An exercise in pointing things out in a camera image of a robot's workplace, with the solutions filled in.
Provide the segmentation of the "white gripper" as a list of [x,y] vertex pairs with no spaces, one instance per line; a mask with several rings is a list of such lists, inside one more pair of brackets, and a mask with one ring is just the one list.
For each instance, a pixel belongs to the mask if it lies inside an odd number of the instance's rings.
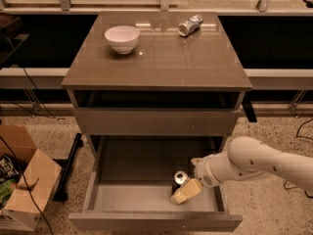
[[197,196],[203,187],[217,187],[221,182],[214,176],[210,162],[212,155],[203,158],[192,158],[191,163],[194,166],[195,178],[188,178],[185,182],[173,193],[170,200],[174,205],[180,205],[187,200]]

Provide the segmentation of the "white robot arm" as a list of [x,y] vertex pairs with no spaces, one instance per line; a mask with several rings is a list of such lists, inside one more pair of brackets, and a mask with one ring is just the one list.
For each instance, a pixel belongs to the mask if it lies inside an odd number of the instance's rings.
[[194,178],[187,178],[173,193],[171,202],[180,205],[197,196],[203,187],[212,188],[230,180],[257,180],[274,174],[306,192],[313,192],[313,159],[276,150],[252,137],[233,139],[226,151],[191,159]]

